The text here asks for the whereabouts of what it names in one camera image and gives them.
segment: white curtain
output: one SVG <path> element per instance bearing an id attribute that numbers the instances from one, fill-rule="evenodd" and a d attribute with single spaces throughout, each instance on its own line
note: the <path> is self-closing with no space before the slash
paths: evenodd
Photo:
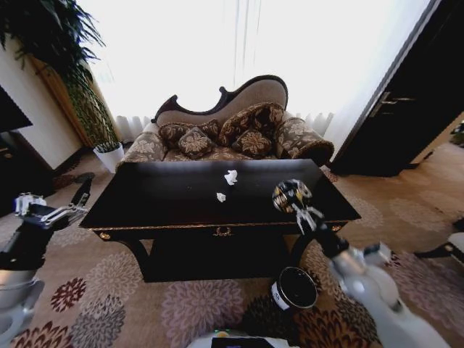
<path id="1" fill-rule="evenodd" d="M 128 117 L 127 138 L 173 94 L 204 111 L 220 86 L 274 74 L 289 88 L 291 113 L 334 113 L 326 137 L 338 147 L 429 1 L 80 3 L 106 43 L 92 46 L 101 57 L 92 69 L 112 114 Z"/>

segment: floral carpet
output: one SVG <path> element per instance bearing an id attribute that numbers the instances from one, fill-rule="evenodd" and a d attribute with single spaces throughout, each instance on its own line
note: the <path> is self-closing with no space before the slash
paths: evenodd
<path id="1" fill-rule="evenodd" d="M 464 215 L 464 149 L 445 144 L 419 168 L 394 178 L 324 171 L 362 216 L 341 235 L 356 247 L 386 242 L 395 251 L 386 270 L 402 299 L 452 347 L 461 347 L 462 266 L 451 258 L 419 260 L 413 252 L 442 244 L 455 232 L 452 222 Z M 84 172 L 96 174 L 91 205 L 112 176 L 92 155 L 68 174 Z M 77 187 L 72 183 L 47 202 L 65 205 Z M 13 215 L 0 218 L 0 244 L 18 225 Z M 74 225 L 51 239 L 38 271 L 46 285 L 36 315 L 12 347 L 177 348 L 215 328 L 285 338 L 300 347 L 381 347 L 373 320 L 341 291 L 318 245 L 308 246 L 301 266 L 318 286 L 318 301 L 310 310 L 288 315 L 271 301 L 269 278 L 144 283 L 123 245 L 104 243 Z"/>

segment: door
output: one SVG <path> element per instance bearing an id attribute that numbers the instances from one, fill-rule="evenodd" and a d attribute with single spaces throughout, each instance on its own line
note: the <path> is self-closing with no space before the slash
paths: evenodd
<path id="1" fill-rule="evenodd" d="M 464 110 L 463 42 L 464 1 L 442 0 L 332 170 L 390 176 L 407 167 Z"/>

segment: green plant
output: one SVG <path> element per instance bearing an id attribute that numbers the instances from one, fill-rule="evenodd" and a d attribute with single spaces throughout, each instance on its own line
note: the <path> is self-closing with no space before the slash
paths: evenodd
<path id="1" fill-rule="evenodd" d="M 92 22 L 75 0 L 0 0 L 0 42 L 17 39 L 16 58 L 28 54 L 54 70 L 68 90 L 76 115 L 88 138 L 100 152 L 119 146 L 107 108 L 91 88 L 87 62 L 95 54 L 83 44 L 103 45 Z"/>

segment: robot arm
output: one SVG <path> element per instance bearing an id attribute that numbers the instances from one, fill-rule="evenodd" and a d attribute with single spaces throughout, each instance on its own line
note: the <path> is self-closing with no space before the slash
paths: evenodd
<path id="1" fill-rule="evenodd" d="M 430 324 L 411 313 L 399 298 L 393 278 L 378 267 L 389 261 L 389 249 L 383 244 L 364 251 L 351 247 L 327 227 L 323 215 L 310 206 L 310 198 L 310 190 L 297 180 L 279 183 L 273 194 L 275 207 L 282 212 L 297 214 L 302 233 L 313 237 L 322 246 L 342 290 L 361 303 L 374 319 L 383 346 L 449 347 Z"/>
<path id="2" fill-rule="evenodd" d="M 35 278 L 44 265 L 46 247 L 55 231 L 68 227 L 87 212 L 91 180 L 78 190 L 71 203 L 55 209 L 39 196 L 21 194 L 16 216 L 22 220 L 8 244 L 0 251 L 0 347 L 8 347 L 24 331 L 34 314 L 43 281 Z"/>

